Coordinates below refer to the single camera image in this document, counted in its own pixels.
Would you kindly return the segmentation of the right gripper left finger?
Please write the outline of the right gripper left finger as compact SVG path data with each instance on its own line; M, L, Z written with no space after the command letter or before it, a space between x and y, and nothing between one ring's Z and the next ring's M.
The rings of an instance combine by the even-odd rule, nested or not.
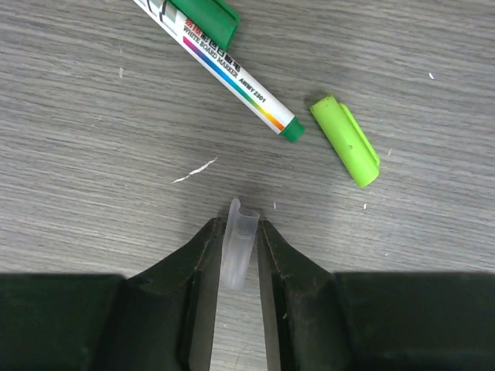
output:
M224 222L133 277L1 276L3 370L210 368Z

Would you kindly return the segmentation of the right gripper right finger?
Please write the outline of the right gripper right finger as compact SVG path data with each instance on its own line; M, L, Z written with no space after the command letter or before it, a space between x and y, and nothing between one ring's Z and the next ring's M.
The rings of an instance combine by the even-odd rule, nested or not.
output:
M329 272L268 221L258 271L270 370L492 370L494 276Z

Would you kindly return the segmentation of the clear pen cap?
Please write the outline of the clear pen cap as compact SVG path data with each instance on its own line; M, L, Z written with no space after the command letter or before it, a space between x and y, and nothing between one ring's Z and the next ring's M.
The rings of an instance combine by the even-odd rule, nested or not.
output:
M239 199L232 200L222 243L220 283L224 288L244 286L259 218L255 210L243 208Z

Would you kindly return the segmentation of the light green pen cap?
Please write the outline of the light green pen cap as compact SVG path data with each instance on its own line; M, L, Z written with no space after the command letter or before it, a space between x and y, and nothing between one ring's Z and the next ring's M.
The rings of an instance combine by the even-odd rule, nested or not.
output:
M310 112L357 186L370 185L379 176L381 162L349 108L329 95Z

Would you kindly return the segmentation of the green white pen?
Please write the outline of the green white pen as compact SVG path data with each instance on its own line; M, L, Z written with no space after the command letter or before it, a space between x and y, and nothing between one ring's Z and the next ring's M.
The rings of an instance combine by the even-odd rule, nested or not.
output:
M143 0L135 4L274 133L290 142L302 136L304 127L297 117L172 1Z

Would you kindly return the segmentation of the dark green pen cap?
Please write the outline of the dark green pen cap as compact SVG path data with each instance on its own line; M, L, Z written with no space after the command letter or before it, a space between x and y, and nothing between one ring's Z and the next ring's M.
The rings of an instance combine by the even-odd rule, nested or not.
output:
M221 49L229 48L241 19L225 1L175 0L172 3Z

